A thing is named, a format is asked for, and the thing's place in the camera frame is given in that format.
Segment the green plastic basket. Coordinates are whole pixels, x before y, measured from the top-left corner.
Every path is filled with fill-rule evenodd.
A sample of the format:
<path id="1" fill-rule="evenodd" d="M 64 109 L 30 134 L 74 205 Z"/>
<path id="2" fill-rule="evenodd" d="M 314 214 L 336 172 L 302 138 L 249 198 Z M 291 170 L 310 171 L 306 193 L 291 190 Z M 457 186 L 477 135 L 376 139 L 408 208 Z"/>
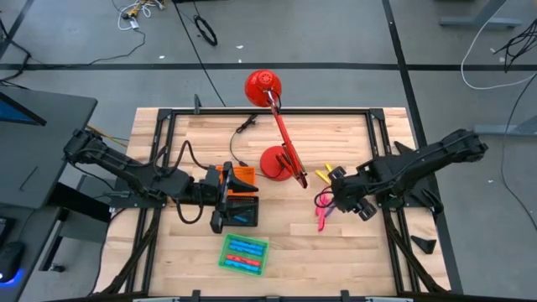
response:
<path id="1" fill-rule="evenodd" d="M 259 256 L 247 254 L 247 253 L 240 253 L 240 252 L 235 252 L 235 251 L 230 250 L 229 246 L 231 245 L 230 241 L 232 239 L 245 241 L 245 242 L 252 242 L 252 243 L 259 244 L 259 245 L 264 245 L 265 249 L 263 250 L 263 256 L 259 257 Z M 266 240 L 261 240 L 261 239 L 255 238 L 255 237 L 246 237 L 246 236 L 242 236 L 242 235 L 238 235 L 238 234 L 228 233 L 225 236 L 225 239 L 224 239 L 224 242 L 223 242 L 223 245 L 222 245 L 222 250 L 221 250 L 221 253 L 220 253 L 219 260 L 218 260 L 218 266 L 220 268 L 236 271 L 236 272 L 239 272 L 239 273 L 245 273 L 245 274 L 248 274 L 248 275 L 260 277 L 260 276 L 263 275 L 263 272 L 265 270 L 265 266 L 266 266 L 267 258 L 268 258 L 268 254 L 269 254 L 269 247 L 270 247 L 269 242 L 266 241 Z M 261 273 L 260 274 L 255 274 L 255 273 L 250 273 L 250 272 L 245 271 L 245 270 L 225 266 L 224 262 L 226 261 L 226 255 L 227 254 L 238 255 L 238 256 L 241 256 L 241 257 L 244 257 L 244 258 L 251 258 L 253 260 L 257 260 L 257 261 L 261 262 L 261 266 L 260 266 Z"/>

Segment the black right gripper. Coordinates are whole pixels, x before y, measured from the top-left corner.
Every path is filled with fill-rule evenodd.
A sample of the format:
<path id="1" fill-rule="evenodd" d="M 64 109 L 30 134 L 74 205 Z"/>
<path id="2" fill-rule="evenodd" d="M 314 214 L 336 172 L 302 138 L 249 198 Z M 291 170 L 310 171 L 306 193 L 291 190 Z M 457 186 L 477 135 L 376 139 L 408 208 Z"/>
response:
<path id="1" fill-rule="evenodd" d="M 365 180 L 358 174 L 346 174 L 341 166 L 329 172 L 334 203 L 340 211 L 356 212 L 363 221 L 368 221 L 376 215 L 377 209 L 366 198 Z"/>

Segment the orange plastic basket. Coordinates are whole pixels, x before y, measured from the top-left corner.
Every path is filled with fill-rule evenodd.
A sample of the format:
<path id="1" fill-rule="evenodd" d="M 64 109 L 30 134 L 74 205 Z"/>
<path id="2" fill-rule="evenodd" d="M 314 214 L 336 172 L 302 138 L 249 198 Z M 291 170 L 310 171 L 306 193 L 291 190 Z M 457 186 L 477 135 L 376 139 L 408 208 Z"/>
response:
<path id="1" fill-rule="evenodd" d="M 256 185 L 256 174 L 254 167 L 233 167 L 233 175 L 237 180 L 241 180 L 249 185 Z M 239 192 L 229 189 L 227 192 L 229 195 L 234 196 L 253 196 L 255 192 Z"/>

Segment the computer monitor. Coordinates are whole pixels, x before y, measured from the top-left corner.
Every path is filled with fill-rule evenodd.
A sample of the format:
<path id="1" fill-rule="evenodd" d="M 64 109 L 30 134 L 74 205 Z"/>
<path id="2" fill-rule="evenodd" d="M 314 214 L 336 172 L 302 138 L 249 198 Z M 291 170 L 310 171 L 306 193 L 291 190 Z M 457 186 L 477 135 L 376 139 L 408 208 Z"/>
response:
<path id="1" fill-rule="evenodd" d="M 45 126 L 46 121 L 0 91 L 0 121 Z"/>

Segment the black office desk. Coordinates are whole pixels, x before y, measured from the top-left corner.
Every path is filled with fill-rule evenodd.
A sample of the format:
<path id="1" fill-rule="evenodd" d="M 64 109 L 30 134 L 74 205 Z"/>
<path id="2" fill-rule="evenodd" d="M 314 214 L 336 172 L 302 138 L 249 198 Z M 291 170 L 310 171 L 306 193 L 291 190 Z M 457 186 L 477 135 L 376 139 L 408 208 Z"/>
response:
<path id="1" fill-rule="evenodd" d="M 0 216 L 12 220 L 6 242 L 21 242 L 17 274 L 0 283 L 0 302 L 18 302 L 58 218 L 72 211 L 107 222 L 107 206 L 60 182 L 64 147 L 91 119 L 97 100 L 0 86 L 0 102 L 14 102 L 33 123 L 0 118 Z"/>

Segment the red desk lamp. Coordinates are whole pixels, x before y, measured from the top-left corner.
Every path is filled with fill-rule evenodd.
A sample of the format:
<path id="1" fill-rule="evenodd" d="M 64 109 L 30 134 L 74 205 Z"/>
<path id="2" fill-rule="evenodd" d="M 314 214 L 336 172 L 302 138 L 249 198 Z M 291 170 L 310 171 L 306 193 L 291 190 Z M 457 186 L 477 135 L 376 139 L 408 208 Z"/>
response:
<path id="1" fill-rule="evenodd" d="M 263 176 L 274 181 L 293 178 L 303 189 L 306 189 L 308 186 L 307 173 L 292 143 L 281 114 L 281 80 L 271 70 L 256 70 L 246 79 L 244 93 L 254 106 L 270 110 L 283 140 L 280 145 L 263 151 L 260 158 L 260 168 Z"/>

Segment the black computer mouse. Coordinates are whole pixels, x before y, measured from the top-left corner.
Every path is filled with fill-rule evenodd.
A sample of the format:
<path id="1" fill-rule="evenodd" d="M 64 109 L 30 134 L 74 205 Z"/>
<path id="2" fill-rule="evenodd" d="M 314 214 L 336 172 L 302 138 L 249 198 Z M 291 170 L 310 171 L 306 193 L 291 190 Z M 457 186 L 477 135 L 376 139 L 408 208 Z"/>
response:
<path id="1" fill-rule="evenodd" d="M 0 248 L 0 283 L 12 280 L 19 270 L 24 253 L 22 242 L 9 242 Z"/>

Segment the black plastic basket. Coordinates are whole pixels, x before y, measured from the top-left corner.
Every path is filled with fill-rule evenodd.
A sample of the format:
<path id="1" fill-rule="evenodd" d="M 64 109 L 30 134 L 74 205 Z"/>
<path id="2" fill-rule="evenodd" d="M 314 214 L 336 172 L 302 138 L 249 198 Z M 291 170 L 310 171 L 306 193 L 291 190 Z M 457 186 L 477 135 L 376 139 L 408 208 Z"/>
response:
<path id="1" fill-rule="evenodd" d="M 245 216 L 249 222 L 241 223 L 231 219 L 225 226 L 230 227 L 256 227 L 258 225 L 259 199 L 257 196 L 228 196 L 227 200 L 233 202 L 233 216 Z"/>

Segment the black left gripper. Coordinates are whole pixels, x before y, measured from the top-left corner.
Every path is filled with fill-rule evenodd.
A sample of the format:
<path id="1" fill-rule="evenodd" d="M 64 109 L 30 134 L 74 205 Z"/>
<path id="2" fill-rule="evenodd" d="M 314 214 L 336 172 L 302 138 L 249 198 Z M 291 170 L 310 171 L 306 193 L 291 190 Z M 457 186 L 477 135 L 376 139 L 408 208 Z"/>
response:
<path id="1" fill-rule="evenodd" d="M 226 200 L 229 190 L 235 193 L 258 192 L 258 187 L 250 185 L 234 174 L 231 161 L 227 161 L 222 166 L 222 183 L 220 181 L 221 173 L 215 167 L 209 167 L 206 171 L 206 177 L 198 183 L 196 199 L 199 201 L 199 207 L 214 206 L 211 214 L 210 226 L 214 233 L 220 234 L 223 227 L 232 219 L 233 202 Z"/>

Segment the black aluminium table frame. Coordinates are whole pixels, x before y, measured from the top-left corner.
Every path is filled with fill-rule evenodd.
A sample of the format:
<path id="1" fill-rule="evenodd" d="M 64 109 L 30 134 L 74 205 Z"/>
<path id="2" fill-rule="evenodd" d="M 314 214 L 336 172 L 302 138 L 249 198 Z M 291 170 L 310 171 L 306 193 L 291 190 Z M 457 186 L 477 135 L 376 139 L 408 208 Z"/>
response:
<path id="1" fill-rule="evenodd" d="M 172 159 L 185 139 L 204 165 L 232 159 L 229 139 L 252 113 L 185 115 L 177 117 Z M 283 108 L 284 123 L 307 170 L 308 187 L 295 179 L 282 182 L 256 175 L 260 206 L 257 227 L 223 228 L 215 234 L 209 225 L 213 206 L 205 207 L 192 225 L 178 217 L 173 202 L 161 211 L 150 276 L 149 295 L 186 296 L 194 289 L 201 298 L 231 296 L 335 296 L 396 295 L 383 213 L 369 221 L 357 214 L 334 210 L 318 232 L 314 196 L 328 184 L 315 174 L 325 163 L 343 166 L 348 174 L 370 160 L 366 116 L 354 108 Z M 272 114 L 259 114 L 256 125 L 235 137 L 236 156 L 258 167 L 261 153 L 281 143 Z M 104 246 L 95 291 L 102 291 L 116 276 L 132 250 L 138 210 L 125 210 L 112 222 Z M 234 233 L 269 241 L 262 276 L 220 268 L 218 261 L 226 234 Z"/>

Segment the red highlighter marker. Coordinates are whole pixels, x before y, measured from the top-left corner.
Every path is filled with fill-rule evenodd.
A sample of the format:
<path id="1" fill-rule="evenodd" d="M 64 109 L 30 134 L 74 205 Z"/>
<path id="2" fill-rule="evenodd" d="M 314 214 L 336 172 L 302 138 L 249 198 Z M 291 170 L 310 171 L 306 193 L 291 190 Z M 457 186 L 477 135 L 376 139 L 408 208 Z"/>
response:
<path id="1" fill-rule="evenodd" d="M 254 267 L 260 267 L 261 266 L 261 262 L 259 262 L 257 260 L 253 260 L 251 258 L 244 258 L 244 257 L 238 256 L 238 255 L 233 255 L 233 254 L 227 254 L 226 255 L 226 260 L 234 261 L 234 262 L 237 262 L 237 263 L 243 263 L 243 264 L 247 264 L 247 265 L 254 266 Z"/>

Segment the grey desk foot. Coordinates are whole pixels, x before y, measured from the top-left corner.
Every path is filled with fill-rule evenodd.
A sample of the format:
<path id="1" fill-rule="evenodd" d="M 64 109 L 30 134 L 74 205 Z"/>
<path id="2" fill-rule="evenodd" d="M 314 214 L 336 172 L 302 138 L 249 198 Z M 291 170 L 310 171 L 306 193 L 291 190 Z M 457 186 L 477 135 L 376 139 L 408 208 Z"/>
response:
<path id="1" fill-rule="evenodd" d="M 537 115 L 517 125 L 475 125 L 474 131 L 480 135 L 507 135 L 513 137 L 537 138 Z"/>
<path id="2" fill-rule="evenodd" d="M 488 0 L 482 10 L 473 17 L 442 17 L 440 26 L 484 29 L 515 29 L 522 25 L 516 18 L 500 18 L 497 13 L 508 0 Z"/>

